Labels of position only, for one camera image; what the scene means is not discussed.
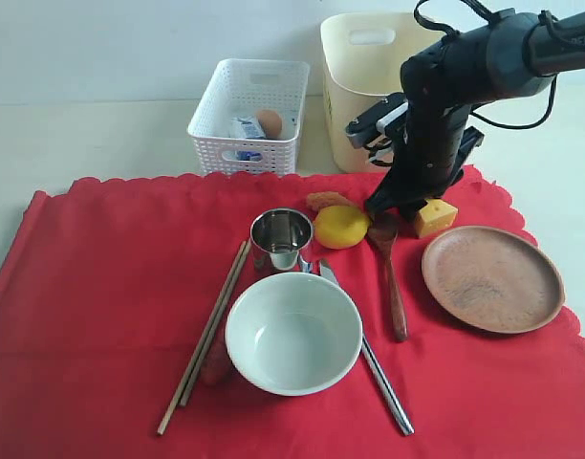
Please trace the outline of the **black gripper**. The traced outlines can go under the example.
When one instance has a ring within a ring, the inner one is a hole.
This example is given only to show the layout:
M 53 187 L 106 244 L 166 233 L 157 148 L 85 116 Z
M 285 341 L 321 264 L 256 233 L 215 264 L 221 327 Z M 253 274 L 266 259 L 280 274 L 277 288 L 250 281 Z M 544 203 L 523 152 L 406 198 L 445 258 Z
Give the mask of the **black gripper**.
M 365 200 L 364 210 L 375 217 L 400 208 L 400 217 L 412 224 L 429 198 L 443 195 L 455 181 L 470 111 L 469 104 L 439 108 L 410 103 L 403 151 L 398 153 L 389 176 Z

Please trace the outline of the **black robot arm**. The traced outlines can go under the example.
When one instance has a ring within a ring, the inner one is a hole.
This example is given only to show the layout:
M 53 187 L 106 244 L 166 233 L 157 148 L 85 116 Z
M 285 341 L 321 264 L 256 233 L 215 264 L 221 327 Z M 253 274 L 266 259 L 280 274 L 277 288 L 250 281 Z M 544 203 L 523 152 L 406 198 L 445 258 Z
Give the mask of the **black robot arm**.
M 365 201 L 371 216 L 391 208 L 409 218 L 464 176 L 464 165 L 484 135 L 467 126 L 478 108 L 502 99 L 554 91 L 563 72 L 585 69 L 585 11 L 558 19 L 513 9 L 468 6 L 483 27 L 462 33 L 414 11 L 423 28 L 442 37 L 401 65 L 401 90 L 353 119 L 354 147 L 394 153 L 388 172 Z

